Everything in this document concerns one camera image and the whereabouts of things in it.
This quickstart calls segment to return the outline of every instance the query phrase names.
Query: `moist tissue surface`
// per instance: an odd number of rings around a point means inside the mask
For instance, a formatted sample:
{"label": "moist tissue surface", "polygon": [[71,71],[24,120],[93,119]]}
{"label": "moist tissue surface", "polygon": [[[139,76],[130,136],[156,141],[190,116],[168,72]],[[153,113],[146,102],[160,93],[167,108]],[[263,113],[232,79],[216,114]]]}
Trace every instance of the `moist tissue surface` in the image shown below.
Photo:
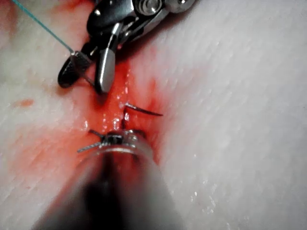
{"label": "moist tissue surface", "polygon": [[[81,48],[92,3],[22,3]],[[73,172],[75,150],[94,140],[84,115],[94,97],[59,90],[68,53],[0,4],[0,229],[24,230]],[[159,165],[188,230],[306,229],[306,28],[304,0],[201,0],[131,53],[139,106],[149,107],[153,85],[168,100]],[[112,111],[100,131],[116,127]]]}

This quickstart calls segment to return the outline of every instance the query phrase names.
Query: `metal tip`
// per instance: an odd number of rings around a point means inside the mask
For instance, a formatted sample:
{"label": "metal tip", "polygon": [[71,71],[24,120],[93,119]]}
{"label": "metal tip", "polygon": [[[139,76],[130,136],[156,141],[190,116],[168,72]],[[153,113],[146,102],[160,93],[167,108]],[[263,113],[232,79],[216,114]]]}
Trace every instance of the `metal tip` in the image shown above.
{"label": "metal tip", "polygon": [[89,145],[89,146],[86,146],[86,147],[84,147],[84,148],[82,148],[82,149],[77,150],[77,153],[84,152],[84,151],[86,151],[86,150],[95,148],[95,147],[100,146],[100,145],[101,145],[101,142],[97,142],[97,143],[95,143],[95,144],[92,144],[92,145]]}

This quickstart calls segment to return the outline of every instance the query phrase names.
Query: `metal forceps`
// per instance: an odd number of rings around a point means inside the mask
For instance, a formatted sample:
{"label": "metal forceps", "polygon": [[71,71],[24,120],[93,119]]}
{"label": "metal forceps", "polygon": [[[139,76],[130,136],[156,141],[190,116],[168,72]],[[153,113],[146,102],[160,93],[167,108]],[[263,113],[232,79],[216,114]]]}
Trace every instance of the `metal forceps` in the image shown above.
{"label": "metal forceps", "polygon": [[[85,78],[98,95],[107,95],[114,80],[116,51],[154,29],[170,12],[189,9],[195,0],[97,0],[87,21],[89,41],[64,63],[62,88]],[[96,61],[94,81],[85,75]]]}

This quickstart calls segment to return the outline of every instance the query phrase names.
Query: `blue suture thread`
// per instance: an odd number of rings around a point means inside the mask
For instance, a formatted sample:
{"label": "blue suture thread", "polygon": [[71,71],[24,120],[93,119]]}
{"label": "blue suture thread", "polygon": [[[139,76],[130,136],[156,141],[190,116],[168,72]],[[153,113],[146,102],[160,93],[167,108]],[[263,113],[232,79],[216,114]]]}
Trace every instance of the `blue suture thread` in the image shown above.
{"label": "blue suture thread", "polygon": [[12,0],[21,10],[23,10],[30,18],[37,22],[44,30],[51,34],[55,39],[57,39],[65,48],[69,50],[71,54],[74,53],[73,49],[70,48],[65,42],[63,42],[58,36],[56,36],[51,30],[49,30],[40,20],[38,20],[29,10],[26,9],[19,1]]}

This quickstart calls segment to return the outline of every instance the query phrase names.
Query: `red blood stain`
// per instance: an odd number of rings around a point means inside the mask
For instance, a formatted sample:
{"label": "red blood stain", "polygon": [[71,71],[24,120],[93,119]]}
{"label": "red blood stain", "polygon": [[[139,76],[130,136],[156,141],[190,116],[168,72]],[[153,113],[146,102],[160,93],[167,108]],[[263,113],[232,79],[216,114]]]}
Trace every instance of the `red blood stain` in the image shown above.
{"label": "red blood stain", "polygon": [[[99,103],[97,95],[88,84],[77,83],[72,93],[68,95],[74,105],[72,113],[80,113],[72,127],[62,127],[59,122],[54,128],[34,126],[31,130],[28,128],[18,130],[20,135],[14,142],[18,152],[12,164],[14,174],[22,176],[23,180],[25,176],[27,179],[34,177],[36,180],[50,175],[53,178],[59,177],[59,181],[66,178],[89,154],[89,152],[77,154],[76,150],[99,141],[99,138],[89,134],[88,130],[94,129],[106,133],[119,129],[126,102],[138,106],[141,100],[148,100],[147,106],[142,108],[153,112],[161,112],[164,105],[168,104],[167,98],[159,98],[160,92],[154,78],[144,87],[147,90],[142,92],[146,92],[146,95],[139,95],[135,78],[130,74],[127,62],[117,64],[114,84],[104,104]],[[161,119],[129,110],[129,120],[126,122],[127,128],[146,132],[147,139],[155,152],[156,163],[159,162]],[[131,158],[124,159],[126,160],[121,160],[121,163],[125,167],[132,165]]]}
{"label": "red blood stain", "polygon": [[17,13],[11,0],[0,0],[0,48],[3,47],[15,33]]}
{"label": "red blood stain", "polygon": [[60,1],[47,13],[51,18],[49,26],[70,46],[81,47],[88,39],[86,23],[93,8],[92,0]]}
{"label": "red blood stain", "polygon": [[33,99],[24,99],[21,101],[16,101],[12,105],[13,107],[21,107],[21,108],[27,108],[33,105],[34,100]]}

